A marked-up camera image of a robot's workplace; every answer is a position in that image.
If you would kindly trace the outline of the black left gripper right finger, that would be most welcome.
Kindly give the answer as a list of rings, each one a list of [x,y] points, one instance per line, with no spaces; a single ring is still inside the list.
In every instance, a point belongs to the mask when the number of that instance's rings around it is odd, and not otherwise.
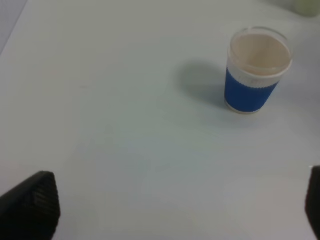
[[[320,167],[313,166],[305,199],[305,213],[317,240],[320,240]]]

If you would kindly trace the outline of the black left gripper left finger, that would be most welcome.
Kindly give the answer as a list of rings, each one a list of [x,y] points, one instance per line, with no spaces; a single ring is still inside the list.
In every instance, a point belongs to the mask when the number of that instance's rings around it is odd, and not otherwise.
[[[0,238],[51,240],[60,217],[54,173],[37,172],[0,197]]]

